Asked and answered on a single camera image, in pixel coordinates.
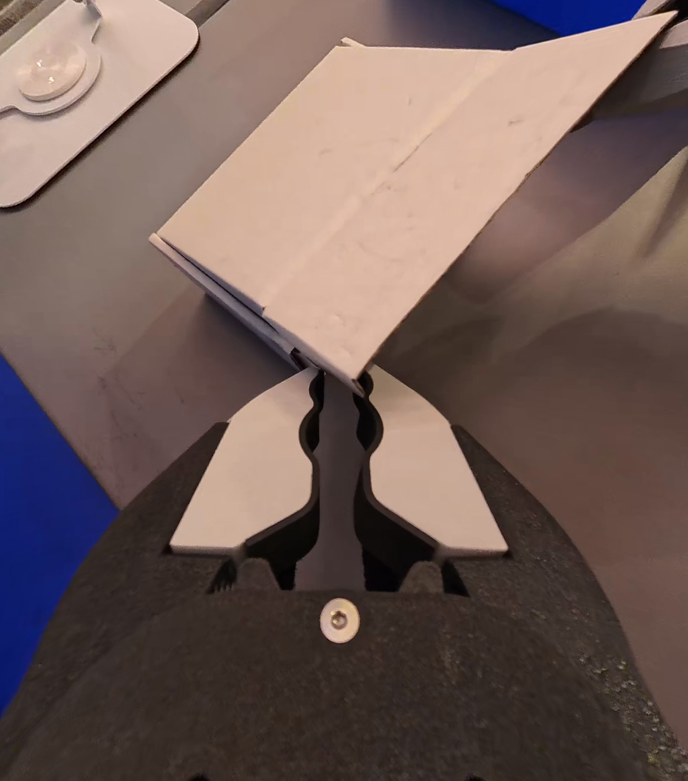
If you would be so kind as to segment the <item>white cardboard box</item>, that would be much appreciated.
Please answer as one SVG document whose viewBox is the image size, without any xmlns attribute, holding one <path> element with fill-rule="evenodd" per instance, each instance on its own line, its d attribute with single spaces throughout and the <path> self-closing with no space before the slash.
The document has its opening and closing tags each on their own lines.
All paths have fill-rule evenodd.
<svg viewBox="0 0 688 781">
<path fill-rule="evenodd" d="M 343 41 L 150 242 L 363 395 L 388 337 L 674 15 L 512 51 Z"/>
</svg>

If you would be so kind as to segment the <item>white tablet stand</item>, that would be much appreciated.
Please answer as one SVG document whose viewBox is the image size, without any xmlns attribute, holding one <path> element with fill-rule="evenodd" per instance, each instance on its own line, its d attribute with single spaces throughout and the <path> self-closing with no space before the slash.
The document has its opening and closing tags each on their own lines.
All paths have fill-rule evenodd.
<svg viewBox="0 0 688 781">
<path fill-rule="evenodd" d="M 165 2 L 0 2 L 0 209 L 44 188 L 199 39 Z"/>
</svg>

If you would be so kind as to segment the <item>blue plastic bin with paper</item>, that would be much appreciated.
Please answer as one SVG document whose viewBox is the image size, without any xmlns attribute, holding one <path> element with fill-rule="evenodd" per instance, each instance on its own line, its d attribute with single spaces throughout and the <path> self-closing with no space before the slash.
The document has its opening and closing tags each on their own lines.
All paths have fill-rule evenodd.
<svg viewBox="0 0 688 781">
<path fill-rule="evenodd" d="M 118 509 L 0 353 L 0 717 Z"/>
</svg>

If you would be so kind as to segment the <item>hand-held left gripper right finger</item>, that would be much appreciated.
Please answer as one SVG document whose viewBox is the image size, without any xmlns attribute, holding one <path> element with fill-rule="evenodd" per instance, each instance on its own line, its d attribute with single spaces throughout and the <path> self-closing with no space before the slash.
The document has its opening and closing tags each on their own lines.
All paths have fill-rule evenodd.
<svg viewBox="0 0 688 781">
<path fill-rule="evenodd" d="M 378 561 L 504 556 L 507 542 L 452 424 L 378 366 L 359 382 L 354 525 L 364 551 Z"/>
</svg>

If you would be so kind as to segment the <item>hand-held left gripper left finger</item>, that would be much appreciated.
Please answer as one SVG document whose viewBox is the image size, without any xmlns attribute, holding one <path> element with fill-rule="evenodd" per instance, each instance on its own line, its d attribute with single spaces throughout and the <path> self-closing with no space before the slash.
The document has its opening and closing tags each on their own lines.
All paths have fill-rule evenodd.
<svg viewBox="0 0 688 781">
<path fill-rule="evenodd" d="M 174 531 L 174 554 L 258 557 L 281 524 L 314 506 L 314 438 L 324 374 L 305 369 L 253 398 L 226 423 Z"/>
</svg>

